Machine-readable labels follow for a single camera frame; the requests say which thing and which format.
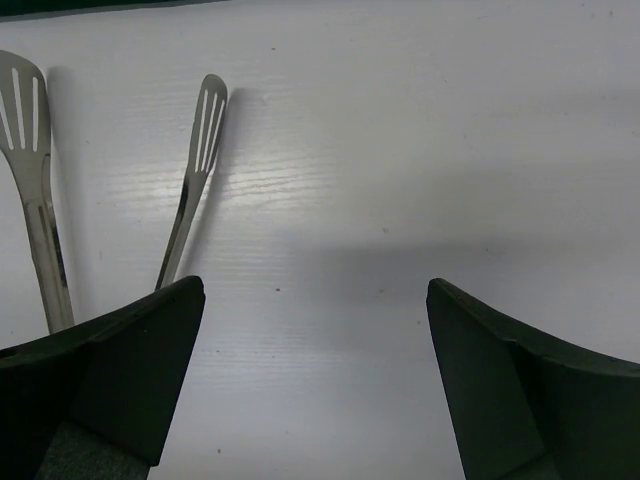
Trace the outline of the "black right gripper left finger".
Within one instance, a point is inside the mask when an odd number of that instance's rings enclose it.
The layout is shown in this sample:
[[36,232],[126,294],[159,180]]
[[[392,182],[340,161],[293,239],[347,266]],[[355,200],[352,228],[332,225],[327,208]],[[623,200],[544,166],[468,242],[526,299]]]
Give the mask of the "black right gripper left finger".
[[188,276],[1,351],[4,479],[145,479],[160,463],[201,325]]

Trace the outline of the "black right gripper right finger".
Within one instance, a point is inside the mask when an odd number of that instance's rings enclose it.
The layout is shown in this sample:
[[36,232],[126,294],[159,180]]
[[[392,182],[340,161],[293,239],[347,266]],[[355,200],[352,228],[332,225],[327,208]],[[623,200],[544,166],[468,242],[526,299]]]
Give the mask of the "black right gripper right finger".
[[554,337],[441,278],[426,308],[466,478],[638,478],[638,364]]

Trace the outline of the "stainless steel serving tongs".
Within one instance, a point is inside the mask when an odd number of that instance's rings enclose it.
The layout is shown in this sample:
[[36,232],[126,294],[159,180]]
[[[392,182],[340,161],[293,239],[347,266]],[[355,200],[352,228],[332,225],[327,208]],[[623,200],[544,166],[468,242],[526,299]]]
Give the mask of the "stainless steel serving tongs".
[[[228,106],[221,77],[202,81],[191,132],[181,197],[155,288],[174,282],[206,181],[216,166]],[[1,153],[23,207],[48,330],[74,326],[69,285],[53,207],[52,127],[41,70],[26,58],[1,52]]]

